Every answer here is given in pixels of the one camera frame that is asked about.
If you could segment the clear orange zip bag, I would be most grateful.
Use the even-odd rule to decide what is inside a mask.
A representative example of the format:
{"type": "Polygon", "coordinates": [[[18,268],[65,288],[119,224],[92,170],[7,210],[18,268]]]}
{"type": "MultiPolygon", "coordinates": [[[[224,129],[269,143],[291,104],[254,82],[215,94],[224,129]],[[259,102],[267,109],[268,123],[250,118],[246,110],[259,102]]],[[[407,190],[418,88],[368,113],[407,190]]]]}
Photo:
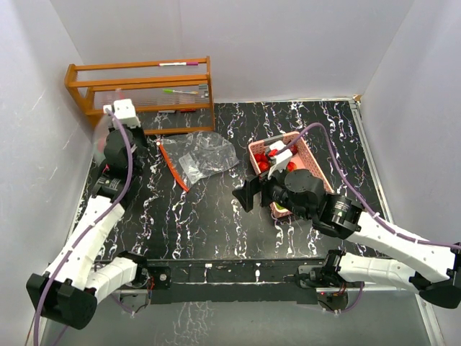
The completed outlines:
{"type": "Polygon", "coordinates": [[[107,145],[107,137],[110,132],[115,129],[113,123],[114,112],[112,108],[107,105],[103,109],[103,115],[94,128],[92,137],[93,146],[93,161],[96,165],[100,165],[105,159],[104,149],[107,145]]]}

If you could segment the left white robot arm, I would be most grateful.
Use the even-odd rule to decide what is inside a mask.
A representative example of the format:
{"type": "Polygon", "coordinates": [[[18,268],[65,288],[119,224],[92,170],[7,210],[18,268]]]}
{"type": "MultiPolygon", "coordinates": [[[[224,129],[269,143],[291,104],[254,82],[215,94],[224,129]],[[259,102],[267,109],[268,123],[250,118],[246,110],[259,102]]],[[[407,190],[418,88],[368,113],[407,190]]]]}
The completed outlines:
{"type": "Polygon", "coordinates": [[[101,269],[94,267],[109,233],[133,201],[142,172],[138,154],[148,148],[139,126],[111,128],[102,140],[104,159],[84,214],[61,253],[26,283],[37,313],[74,329],[83,329],[97,305],[118,288],[142,287],[149,276],[146,258],[129,251],[101,269]]]}

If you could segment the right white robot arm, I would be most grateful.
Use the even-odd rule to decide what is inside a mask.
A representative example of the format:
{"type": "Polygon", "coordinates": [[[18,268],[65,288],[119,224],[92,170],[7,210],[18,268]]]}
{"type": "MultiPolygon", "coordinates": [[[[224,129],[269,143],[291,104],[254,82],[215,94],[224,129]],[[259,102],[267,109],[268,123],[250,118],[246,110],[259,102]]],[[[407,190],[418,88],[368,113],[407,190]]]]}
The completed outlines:
{"type": "Polygon", "coordinates": [[[322,267],[300,274],[314,285],[370,282],[402,288],[445,309],[460,305],[460,245],[421,238],[367,212],[361,203],[327,192],[323,180],[307,169],[246,179],[232,192],[249,212],[254,196],[261,206],[276,203],[309,220],[323,235],[377,250],[384,256],[360,257],[341,250],[328,252],[322,267]]]}

